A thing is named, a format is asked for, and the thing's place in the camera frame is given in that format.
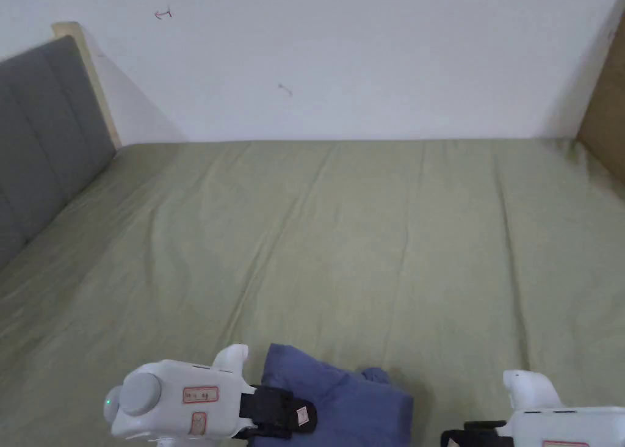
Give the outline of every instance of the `gray circular cap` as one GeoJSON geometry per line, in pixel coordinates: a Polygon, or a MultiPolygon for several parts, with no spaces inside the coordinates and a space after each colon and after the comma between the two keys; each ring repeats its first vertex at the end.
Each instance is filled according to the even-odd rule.
{"type": "Polygon", "coordinates": [[[129,375],[120,392],[120,406],[130,416],[148,413],[161,397],[161,383],[148,372],[129,375]]]}
{"type": "Polygon", "coordinates": [[[115,416],[120,409],[120,390],[121,385],[118,385],[111,389],[104,398],[104,419],[109,424],[115,421],[115,416]]]}

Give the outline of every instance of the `gray upholstered headboard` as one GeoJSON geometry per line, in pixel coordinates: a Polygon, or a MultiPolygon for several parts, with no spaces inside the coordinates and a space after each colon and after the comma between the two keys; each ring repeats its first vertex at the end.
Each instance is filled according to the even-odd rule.
{"type": "Polygon", "coordinates": [[[1,62],[0,269],[114,155],[74,38],[1,62]]]}

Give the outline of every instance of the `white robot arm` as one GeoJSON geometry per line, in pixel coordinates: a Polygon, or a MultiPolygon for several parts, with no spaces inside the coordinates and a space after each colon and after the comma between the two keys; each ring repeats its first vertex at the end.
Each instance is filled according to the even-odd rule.
{"type": "Polygon", "coordinates": [[[158,441],[162,447],[214,446],[226,438],[290,438],[312,432],[312,403],[292,393],[245,383],[248,346],[220,351],[212,366],[163,360],[145,364],[104,400],[114,437],[158,441]]]}
{"type": "Polygon", "coordinates": [[[441,447],[623,447],[625,409],[567,407],[537,372],[504,371],[513,414],[509,421],[470,421],[445,431],[441,447]]]}

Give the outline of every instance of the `green bed sheet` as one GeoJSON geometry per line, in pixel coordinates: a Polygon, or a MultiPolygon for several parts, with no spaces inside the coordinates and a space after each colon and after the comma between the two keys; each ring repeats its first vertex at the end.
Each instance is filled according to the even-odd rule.
{"type": "Polygon", "coordinates": [[[624,405],[623,189],[564,141],[124,149],[0,272],[2,444],[120,445],[109,388],[235,342],[250,383],[271,342],[381,366],[419,446],[508,417],[505,369],[624,405]]]}

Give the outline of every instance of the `crumpled fabric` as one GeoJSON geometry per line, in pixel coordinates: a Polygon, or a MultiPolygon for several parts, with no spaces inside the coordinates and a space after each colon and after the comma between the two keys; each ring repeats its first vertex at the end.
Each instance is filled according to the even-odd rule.
{"type": "Polygon", "coordinates": [[[413,398],[388,384],[383,374],[380,369],[355,374],[319,362],[292,346],[271,344],[262,384],[312,401],[317,409],[317,428],[311,434],[293,434],[290,440],[256,437],[250,446],[410,445],[413,398]]]}

